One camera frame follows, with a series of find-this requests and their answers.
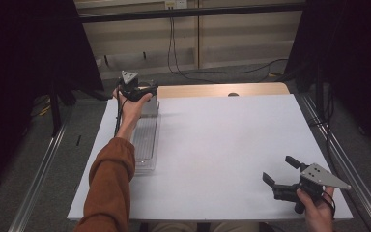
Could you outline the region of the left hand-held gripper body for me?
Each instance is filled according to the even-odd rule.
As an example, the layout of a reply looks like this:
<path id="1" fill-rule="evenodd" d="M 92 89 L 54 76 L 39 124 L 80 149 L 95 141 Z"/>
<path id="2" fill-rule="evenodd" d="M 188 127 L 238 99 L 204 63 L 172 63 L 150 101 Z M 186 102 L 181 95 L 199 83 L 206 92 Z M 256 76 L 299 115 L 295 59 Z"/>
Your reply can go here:
<path id="1" fill-rule="evenodd" d="M 149 93 L 148 89 L 141 89 L 138 86 L 137 76 L 137 72 L 121 71 L 121 77 L 118 81 L 118 89 L 124 97 L 132 102 L 138 102 L 143 96 Z"/>

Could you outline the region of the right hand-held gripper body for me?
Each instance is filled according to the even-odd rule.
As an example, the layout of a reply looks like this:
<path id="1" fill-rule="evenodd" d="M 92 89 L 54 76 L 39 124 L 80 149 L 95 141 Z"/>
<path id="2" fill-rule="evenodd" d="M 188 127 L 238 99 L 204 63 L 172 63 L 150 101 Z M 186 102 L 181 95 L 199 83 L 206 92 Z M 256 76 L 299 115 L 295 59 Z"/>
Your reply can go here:
<path id="1" fill-rule="evenodd" d="M 351 185 L 345 183 L 324 167 L 317 163 L 307 164 L 307 168 L 300 171 L 300 178 L 297 184 L 292 185 L 275 185 L 271 188 L 275 200 L 289 201 L 295 203 L 295 212 L 302 214 L 305 206 L 297 196 L 297 190 L 302 189 L 312 199 L 314 203 L 325 200 L 323 197 L 324 186 L 334 187 L 338 189 L 350 190 Z"/>

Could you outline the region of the clear plastic box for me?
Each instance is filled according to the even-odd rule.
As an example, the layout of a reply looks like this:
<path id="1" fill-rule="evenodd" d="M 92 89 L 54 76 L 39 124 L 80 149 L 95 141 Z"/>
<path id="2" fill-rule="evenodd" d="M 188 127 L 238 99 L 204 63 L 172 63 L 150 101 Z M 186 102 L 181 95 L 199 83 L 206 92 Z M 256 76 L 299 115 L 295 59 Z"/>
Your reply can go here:
<path id="1" fill-rule="evenodd" d="M 156 168 L 159 123 L 159 102 L 152 97 L 144 104 L 131 138 L 135 147 L 135 170 L 139 174 L 152 172 Z"/>

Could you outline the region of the person's left hand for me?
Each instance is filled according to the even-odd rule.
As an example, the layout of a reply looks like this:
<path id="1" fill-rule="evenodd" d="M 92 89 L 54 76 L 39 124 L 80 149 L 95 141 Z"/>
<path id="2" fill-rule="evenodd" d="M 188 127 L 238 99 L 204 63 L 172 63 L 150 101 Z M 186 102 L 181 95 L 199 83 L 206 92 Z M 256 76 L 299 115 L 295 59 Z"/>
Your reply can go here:
<path id="1" fill-rule="evenodd" d="M 113 91 L 113 97 L 121 101 L 122 109 L 116 137 L 130 141 L 137 122 L 141 117 L 143 105 L 148 102 L 152 96 L 152 94 L 148 93 L 139 101 L 128 101 L 117 89 Z"/>

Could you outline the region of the person's right hand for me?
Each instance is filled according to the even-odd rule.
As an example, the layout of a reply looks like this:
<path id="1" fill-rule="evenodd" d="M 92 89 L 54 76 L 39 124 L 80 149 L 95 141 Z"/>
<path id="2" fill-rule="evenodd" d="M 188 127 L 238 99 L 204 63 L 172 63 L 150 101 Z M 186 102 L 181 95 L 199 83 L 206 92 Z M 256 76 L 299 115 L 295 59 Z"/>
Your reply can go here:
<path id="1" fill-rule="evenodd" d="M 326 187 L 325 200 L 314 203 L 311 197 L 302 189 L 297 190 L 297 196 L 305 206 L 305 221 L 308 232 L 333 232 L 333 215 L 331 209 L 333 187 Z"/>

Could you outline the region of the white table board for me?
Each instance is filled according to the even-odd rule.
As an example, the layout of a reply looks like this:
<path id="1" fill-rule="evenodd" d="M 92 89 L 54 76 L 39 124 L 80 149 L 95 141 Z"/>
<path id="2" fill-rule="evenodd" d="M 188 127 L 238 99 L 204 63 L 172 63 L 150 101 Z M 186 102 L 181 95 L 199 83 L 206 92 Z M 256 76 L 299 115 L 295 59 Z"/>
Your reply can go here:
<path id="1" fill-rule="evenodd" d="M 327 164 L 292 95 L 167 98 L 159 114 L 156 168 L 130 183 L 133 220 L 297 219 L 263 174 L 292 185 L 286 157 Z"/>

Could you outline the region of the black stand leg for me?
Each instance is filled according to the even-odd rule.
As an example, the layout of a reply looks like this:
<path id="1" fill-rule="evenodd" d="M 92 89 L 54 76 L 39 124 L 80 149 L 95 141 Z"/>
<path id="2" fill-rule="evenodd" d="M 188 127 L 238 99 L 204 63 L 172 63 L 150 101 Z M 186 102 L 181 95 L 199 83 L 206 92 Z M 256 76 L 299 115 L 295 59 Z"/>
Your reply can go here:
<path id="1" fill-rule="evenodd" d="M 59 109 L 58 95 L 56 90 L 56 81 L 54 78 L 50 80 L 49 85 L 49 98 L 50 98 L 50 108 L 53 122 L 52 136 L 55 136 L 60 128 L 62 127 L 61 113 Z"/>

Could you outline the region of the black horizontal bar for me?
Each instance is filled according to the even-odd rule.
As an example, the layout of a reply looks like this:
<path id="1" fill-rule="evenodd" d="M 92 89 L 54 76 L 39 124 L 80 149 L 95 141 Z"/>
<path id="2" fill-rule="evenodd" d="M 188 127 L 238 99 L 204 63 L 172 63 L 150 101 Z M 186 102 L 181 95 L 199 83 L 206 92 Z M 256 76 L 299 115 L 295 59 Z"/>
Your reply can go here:
<path id="1" fill-rule="evenodd" d="M 82 14 L 78 20 L 81 23 L 98 23 L 109 21 L 129 21 L 144 19 L 161 19 L 176 17 L 194 17 L 211 15 L 241 15 L 302 11 L 307 7 L 306 3 L 286 3 L 269 5 L 250 5 L 238 7 L 194 8 L 179 10 L 161 10 L 121 14 Z"/>

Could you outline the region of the black curtain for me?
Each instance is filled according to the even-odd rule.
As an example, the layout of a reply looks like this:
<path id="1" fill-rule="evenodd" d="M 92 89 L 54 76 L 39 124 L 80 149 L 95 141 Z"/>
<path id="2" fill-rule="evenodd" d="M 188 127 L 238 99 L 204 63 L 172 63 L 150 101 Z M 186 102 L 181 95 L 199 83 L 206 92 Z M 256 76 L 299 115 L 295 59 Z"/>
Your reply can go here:
<path id="1" fill-rule="evenodd" d="M 35 98 L 103 88 L 74 0 L 0 0 L 0 174 Z"/>
<path id="2" fill-rule="evenodd" d="M 371 0 L 304 0 L 285 73 L 301 91 L 321 76 L 371 136 Z"/>

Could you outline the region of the metal floor rail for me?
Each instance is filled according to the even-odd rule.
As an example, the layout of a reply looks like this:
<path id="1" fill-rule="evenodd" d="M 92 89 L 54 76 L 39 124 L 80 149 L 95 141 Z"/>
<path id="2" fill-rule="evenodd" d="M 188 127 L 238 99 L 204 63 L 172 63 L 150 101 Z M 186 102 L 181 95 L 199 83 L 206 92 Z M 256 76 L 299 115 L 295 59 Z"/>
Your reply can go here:
<path id="1" fill-rule="evenodd" d="M 297 100 L 328 166 L 353 187 L 343 195 L 354 219 L 342 229 L 371 232 L 371 137 L 340 101 L 331 101 L 333 112 L 320 116 L 311 94 L 298 94 Z"/>
<path id="2" fill-rule="evenodd" d="M 48 148 L 43 156 L 43 160 L 38 171 L 28 189 L 23 201 L 18 208 L 13 222 L 8 232 L 24 232 L 28 224 L 29 218 L 33 213 L 35 205 L 40 196 L 47 173 L 49 172 L 51 163 L 56 156 L 57 150 L 62 142 L 66 126 L 62 126 L 55 135 L 51 138 Z"/>

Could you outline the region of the white wall outlet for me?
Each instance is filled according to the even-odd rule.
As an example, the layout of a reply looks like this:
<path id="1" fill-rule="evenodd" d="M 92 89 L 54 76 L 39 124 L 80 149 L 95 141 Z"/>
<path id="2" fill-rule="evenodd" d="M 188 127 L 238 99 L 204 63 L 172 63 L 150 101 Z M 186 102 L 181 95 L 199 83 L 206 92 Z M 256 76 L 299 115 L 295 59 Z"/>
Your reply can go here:
<path id="1" fill-rule="evenodd" d="M 186 9 L 187 1 L 186 0 L 165 0 L 164 5 L 165 5 L 166 10 Z"/>

